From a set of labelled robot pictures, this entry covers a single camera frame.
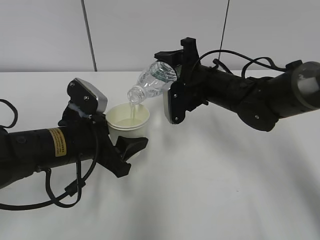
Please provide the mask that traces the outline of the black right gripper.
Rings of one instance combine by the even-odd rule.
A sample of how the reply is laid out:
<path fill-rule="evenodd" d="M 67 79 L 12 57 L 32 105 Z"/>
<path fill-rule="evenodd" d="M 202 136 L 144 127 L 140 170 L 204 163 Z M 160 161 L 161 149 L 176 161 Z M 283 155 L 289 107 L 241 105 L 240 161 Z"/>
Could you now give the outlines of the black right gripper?
<path fill-rule="evenodd" d="M 180 41 L 182 49 L 174 51 L 159 51 L 154 58 L 173 68 L 181 67 L 176 82 L 185 87 L 185 112 L 191 112 L 201 105 L 207 106 L 209 101 L 205 96 L 206 74 L 201 67 L 196 39 L 186 37 Z"/>

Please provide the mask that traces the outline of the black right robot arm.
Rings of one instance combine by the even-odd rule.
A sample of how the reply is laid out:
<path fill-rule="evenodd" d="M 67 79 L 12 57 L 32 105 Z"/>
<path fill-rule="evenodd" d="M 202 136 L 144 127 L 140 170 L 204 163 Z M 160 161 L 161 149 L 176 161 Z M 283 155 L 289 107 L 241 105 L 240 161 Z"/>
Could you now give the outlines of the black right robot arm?
<path fill-rule="evenodd" d="M 181 49 L 160 51 L 154 57 L 173 68 L 177 80 L 165 84 L 164 113 L 177 125 L 201 105 L 213 103 L 234 112 L 253 129 L 269 132 L 280 120 L 320 108 L 320 64 L 296 60 L 284 68 L 266 58 L 265 68 L 279 71 L 276 77 L 246 76 L 252 64 L 262 65 L 263 58 L 248 58 L 240 75 L 233 74 L 220 60 L 213 66 L 201 64 L 196 40 L 184 38 Z"/>

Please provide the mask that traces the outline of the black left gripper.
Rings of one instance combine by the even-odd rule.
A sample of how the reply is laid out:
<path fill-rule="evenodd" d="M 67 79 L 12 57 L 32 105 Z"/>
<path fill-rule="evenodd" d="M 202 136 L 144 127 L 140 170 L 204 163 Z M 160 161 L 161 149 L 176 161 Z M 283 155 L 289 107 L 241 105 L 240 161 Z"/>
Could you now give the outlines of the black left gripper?
<path fill-rule="evenodd" d="M 109 137 L 106 115 L 102 112 L 85 113 L 74 104 L 65 108 L 58 126 L 71 160 L 76 157 L 81 161 L 92 159 L 117 178 L 129 174 L 131 164 L 125 161 L 145 149 L 149 141 L 147 137 L 119 136 L 114 146 Z"/>

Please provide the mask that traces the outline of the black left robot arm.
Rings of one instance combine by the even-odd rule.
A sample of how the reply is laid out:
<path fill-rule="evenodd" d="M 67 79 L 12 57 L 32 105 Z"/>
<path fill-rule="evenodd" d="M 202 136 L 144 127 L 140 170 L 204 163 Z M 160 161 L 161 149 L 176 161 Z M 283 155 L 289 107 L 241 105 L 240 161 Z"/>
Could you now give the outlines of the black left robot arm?
<path fill-rule="evenodd" d="M 145 149 L 148 138 L 119 136 L 113 144 L 103 112 L 67 106 L 56 128 L 8 133 L 0 131 L 0 186 L 77 159 L 95 160 L 116 177 L 128 175 L 129 158 Z"/>

